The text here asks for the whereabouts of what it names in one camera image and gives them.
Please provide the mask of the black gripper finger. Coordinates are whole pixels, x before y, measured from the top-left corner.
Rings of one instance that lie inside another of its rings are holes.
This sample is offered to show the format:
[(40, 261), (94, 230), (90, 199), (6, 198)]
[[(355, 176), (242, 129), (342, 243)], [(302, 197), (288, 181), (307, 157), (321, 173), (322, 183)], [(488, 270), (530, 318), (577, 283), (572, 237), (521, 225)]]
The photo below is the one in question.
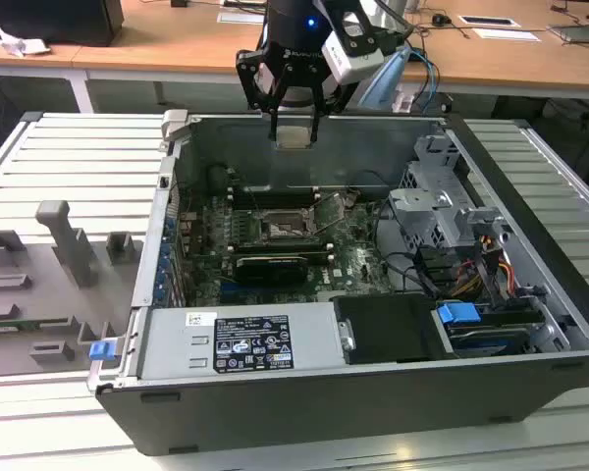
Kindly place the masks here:
[(278, 125), (278, 109), (283, 99), (283, 80), (280, 77), (273, 78), (272, 86), (268, 92), (263, 91), (256, 82), (261, 66), (269, 66), (269, 47), (255, 51), (240, 50), (236, 56), (236, 71), (239, 76), (248, 108), (261, 111), (270, 116), (270, 130), (268, 138), (276, 141)]
[(339, 112), (343, 95), (342, 86), (337, 83), (331, 72), (308, 72), (307, 85), (312, 97), (312, 118), (310, 126), (310, 143), (317, 141), (321, 119)]

